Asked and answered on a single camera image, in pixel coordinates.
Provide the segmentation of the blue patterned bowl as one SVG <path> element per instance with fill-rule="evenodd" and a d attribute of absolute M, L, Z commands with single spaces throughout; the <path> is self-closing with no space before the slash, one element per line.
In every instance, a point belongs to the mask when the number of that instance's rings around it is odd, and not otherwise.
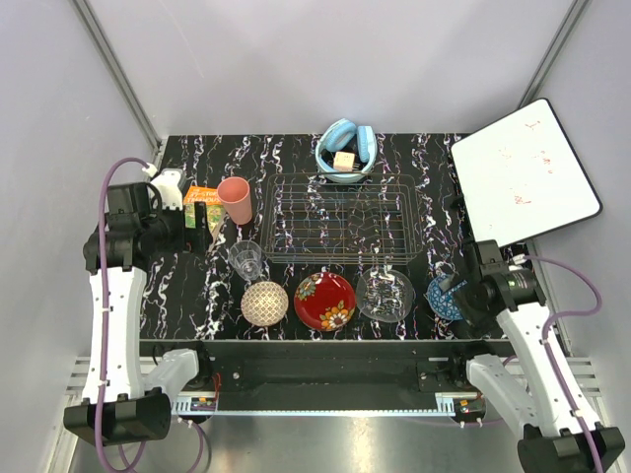
<path fill-rule="evenodd" d="M 456 304 L 455 297 L 443 296 L 443 281 L 446 278 L 456 278 L 455 275 L 441 274 L 435 277 L 429 284 L 426 292 L 426 300 L 430 309 L 442 320 L 449 322 L 461 321 L 463 316 Z"/>

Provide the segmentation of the pink plastic cup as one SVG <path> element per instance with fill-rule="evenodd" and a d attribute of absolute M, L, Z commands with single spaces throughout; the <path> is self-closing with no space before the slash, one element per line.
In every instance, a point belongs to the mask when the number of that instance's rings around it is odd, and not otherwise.
<path fill-rule="evenodd" d="M 238 176 L 227 177 L 217 187 L 217 196 L 236 225 L 246 225 L 252 219 L 250 187 Z"/>

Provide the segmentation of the clear glass plate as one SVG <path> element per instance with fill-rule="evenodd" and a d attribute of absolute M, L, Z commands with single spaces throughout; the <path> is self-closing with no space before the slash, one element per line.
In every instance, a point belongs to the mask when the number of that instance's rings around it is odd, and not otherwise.
<path fill-rule="evenodd" d="M 360 277 L 356 302 L 361 314 L 378 322 L 396 323 L 411 311 L 415 290 L 410 280 L 393 269 L 371 268 Z"/>

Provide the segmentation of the beige patterned bowl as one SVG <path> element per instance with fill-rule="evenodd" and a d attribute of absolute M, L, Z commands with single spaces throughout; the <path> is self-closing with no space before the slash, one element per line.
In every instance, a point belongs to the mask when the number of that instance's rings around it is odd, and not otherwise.
<path fill-rule="evenodd" d="M 241 301 L 241 310 L 246 321 L 257 327 L 269 327 L 280 322 L 289 307 L 286 291 L 271 281 L 258 282 L 250 286 Z"/>

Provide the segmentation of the red floral plate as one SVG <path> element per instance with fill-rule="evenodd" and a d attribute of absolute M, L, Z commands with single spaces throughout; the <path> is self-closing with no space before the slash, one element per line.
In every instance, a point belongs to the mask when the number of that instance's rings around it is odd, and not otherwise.
<path fill-rule="evenodd" d="M 305 278 L 294 295 L 299 319 L 316 331 L 335 331 L 347 325 L 357 307 L 355 292 L 342 276 L 318 272 Z"/>

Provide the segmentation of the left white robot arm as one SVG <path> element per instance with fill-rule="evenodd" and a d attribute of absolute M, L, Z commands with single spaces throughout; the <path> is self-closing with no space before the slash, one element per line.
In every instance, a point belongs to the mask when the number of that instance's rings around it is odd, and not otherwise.
<path fill-rule="evenodd" d="M 164 439 L 180 392 L 212 380 L 213 367 L 198 347 L 167 351 L 141 373 L 141 303 L 152 257 L 192 252 L 209 238 L 204 217 L 197 229 L 186 227 L 178 179 L 171 170 L 109 187 L 106 230 L 84 245 L 94 302 L 91 357 L 81 401 L 65 409 L 63 425 L 89 444 Z"/>

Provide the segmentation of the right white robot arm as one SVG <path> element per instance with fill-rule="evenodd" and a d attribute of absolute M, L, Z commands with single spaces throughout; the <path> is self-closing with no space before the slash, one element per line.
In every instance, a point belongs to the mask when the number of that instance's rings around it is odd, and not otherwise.
<path fill-rule="evenodd" d="M 475 388 L 517 438 L 525 472 L 604 472 L 625 449 L 620 430 L 607 426 L 592 408 L 569 367 L 551 312 L 526 256 L 507 261 L 494 240 L 463 247 L 464 284 L 456 306 L 475 334 L 494 327 L 508 337 L 526 382 L 519 384 L 500 356 L 484 342 L 448 365 L 459 390 Z"/>

